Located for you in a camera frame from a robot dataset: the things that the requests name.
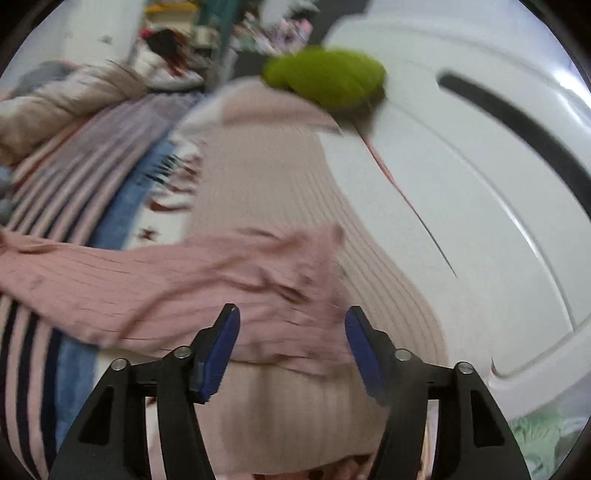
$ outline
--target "striped blanket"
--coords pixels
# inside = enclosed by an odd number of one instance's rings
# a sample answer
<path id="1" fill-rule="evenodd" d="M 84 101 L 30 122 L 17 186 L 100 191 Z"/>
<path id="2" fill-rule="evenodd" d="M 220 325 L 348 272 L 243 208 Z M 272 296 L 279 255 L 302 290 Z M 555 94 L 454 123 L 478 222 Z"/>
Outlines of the striped blanket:
<path id="1" fill-rule="evenodd" d="M 89 244 L 130 172 L 196 100 L 148 95 L 78 122 L 57 148 L 50 142 L 25 161 L 7 228 Z M 7 296 L 0 297 L 0 334 L 0 432 L 33 478 L 46 479 L 59 447 L 60 358 L 76 343 Z"/>

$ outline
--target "pink knit sweater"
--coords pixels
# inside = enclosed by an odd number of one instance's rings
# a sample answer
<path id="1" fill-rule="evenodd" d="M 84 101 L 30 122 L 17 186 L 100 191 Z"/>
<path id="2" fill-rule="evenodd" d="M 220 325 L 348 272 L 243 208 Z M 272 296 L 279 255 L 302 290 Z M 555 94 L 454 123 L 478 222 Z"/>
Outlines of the pink knit sweater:
<path id="1" fill-rule="evenodd" d="M 241 229 L 133 251 L 0 231 L 0 291 L 82 342 L 165 355 L 241 311 L 232 358 L 325 374 L 352 361 L 338 226 Z"/>

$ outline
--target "shelf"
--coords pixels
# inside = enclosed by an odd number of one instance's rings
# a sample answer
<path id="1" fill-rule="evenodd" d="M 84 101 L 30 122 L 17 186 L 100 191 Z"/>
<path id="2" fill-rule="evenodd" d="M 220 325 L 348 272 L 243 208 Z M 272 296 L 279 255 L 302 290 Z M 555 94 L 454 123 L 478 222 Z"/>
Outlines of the shelf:
<path id="1" fill-rule="evenodd" d="M 197 11 L 197 7 L 189 2 L 185 2 L 183 4 L 167 4 L 167 5 L 149 5 L 146 7 L 145 12 L 147 14 L 159 14 L 162 12 L 195 12 Z"/>

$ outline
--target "screw head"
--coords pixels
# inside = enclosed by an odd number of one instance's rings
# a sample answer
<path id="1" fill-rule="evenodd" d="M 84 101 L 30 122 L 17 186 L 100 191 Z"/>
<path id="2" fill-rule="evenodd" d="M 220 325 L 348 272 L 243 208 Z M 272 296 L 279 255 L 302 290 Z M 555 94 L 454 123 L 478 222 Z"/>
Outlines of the screw head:
<path id="1" fill-rule="evenodd" d="M 193 351 L 188 346 L 180 346 L 174 351 L 174 356 L 176 358 L 187 358 L 193 353 Z"/>
<path id="2" fill-rule="evenodd" d="M 113 360 L 111 363 L 111 368 L 116 372 L 127 368 L 127 360 L 125 358 L 118 358 L 117 360 Z"/>
<path id="3" fill-rule="evenodd" d="M 462 372 L 464 375 L 469 375 L 474 372 L 474 367 L 471 366 L 468 362 L 460 362 L 457 365 L 457 369 Z"/>
<path id="4" fill-rule="evenodd" d="M 399 348 L 396 350 L 394 356 L 401 362 L 407 362 L 413 357 L 412 353 L 404 348 Z"/>

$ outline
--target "green fabric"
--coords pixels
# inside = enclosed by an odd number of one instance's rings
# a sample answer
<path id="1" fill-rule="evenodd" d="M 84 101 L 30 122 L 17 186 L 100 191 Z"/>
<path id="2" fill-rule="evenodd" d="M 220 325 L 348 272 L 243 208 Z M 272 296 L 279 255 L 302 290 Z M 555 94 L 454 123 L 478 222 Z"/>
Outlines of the green fabric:
<path id="1" fill-rule="evenodd" d="M 270 60 L 262 77 L 273 88 L 292 90 L 327 110 L 342 110 L 368 100 L 384 84 L 386 70 L 363 53 L 308 47 Z"/>
<path id="2" fill-rule="evenodd" d="M 534 471 L 533 480 L 548 480 L 556 471 L 556 445 L 564 419 L 560 416 L 530 414 L 510 422 L 509 426 L 521 453 Z"/>

